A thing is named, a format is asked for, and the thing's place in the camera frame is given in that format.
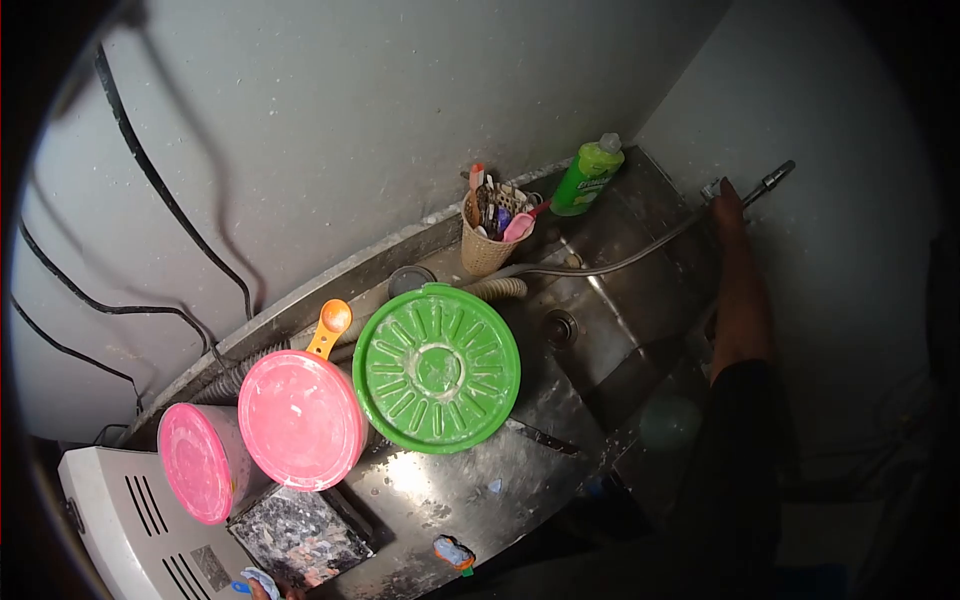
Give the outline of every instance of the green container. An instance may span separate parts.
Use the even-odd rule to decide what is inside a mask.
[[[623,160],[620,136],[616,133],[604,133],[599,142],[581,146],[553,194],[550,210],[562,217],[587,212]]]
[[[449,454],[483,442],[510,416],[520,355],[489,304],[427,283],[373,314],[353,354],[353,386],[384,437]]]

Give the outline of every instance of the appliance vent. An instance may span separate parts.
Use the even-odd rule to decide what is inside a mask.
[[[177,588],[180,589],[180,593],[183,594],[183,598],[186,600],[210,600],[209,594],[207,594],[204,587],[200,585],[200,580],[193,574],[193,569],[187,564],[183,555],[178,554],[177,558],[171,556],[169,559],[161,559],[161,561],[163,562],[164,568],[170,573],[171,579],[177,584]],[[197,593],[197,590],[203,594],[203,597]]]
[[[147,532],[148,537],[153,537],[154,532],[159,536],[160,527],[163,528],[162,533],[170,533],[170,530],[167,529],[167,524],[163,520],[163,515],[160,514],[160,509],[156,505],[156,500],[154,500],[154,493],[150,490],[150,484],[147,482],[147,478],[144,476],[133,477],[133,483],[130,482],[130,477],[124,476],[124,480],[127,482],[127,491],[130,492],[130,500],[133,501],[133,506],[136,508],[136,513],[140,515],[140,522],[143,523],[143,529]]]

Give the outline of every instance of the white appliance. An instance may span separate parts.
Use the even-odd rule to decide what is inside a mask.
[[[203,525],[174,496],[153,452],[87,447],[58,467],[67,506],[116,600],[242,600],[253,564],[224,524]]]

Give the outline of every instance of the pink scoop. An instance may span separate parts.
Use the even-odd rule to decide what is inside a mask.
[[[552,202],[553,200],[548,200],[540,203],[530,212],[519,212],[507,228],[503,230],[503,241],[515,242],[523,237],[527,229],[534,226],[534,223],[537,221],[537,215],[542,213]]]
[[[301,492],[339,483],[367,444],[367,419],[349,376],[310,352],[261,358],[244,378],[237,408],[253,460]]]

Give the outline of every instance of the wicker utensil holder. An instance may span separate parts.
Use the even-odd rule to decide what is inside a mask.
[[[470,226],[467,219],[468,197],[469,192],[464,196],[464,201],[460,208],[460,218],[464,222],[464,235],[460,247],[460,262],[463,263],[464,269],[471,275],[479,277],[488,276],[503,265],[504,261],[507,260],[507,256],[510,256],[510,252],[514,251],[517,244],[527,239],[530,234],[533,233],[534,228],[530,226],[527,232],[523,234],[523,237],[515,242],[510,242],[509,244],[506,242],[494,242],[480,235]]]

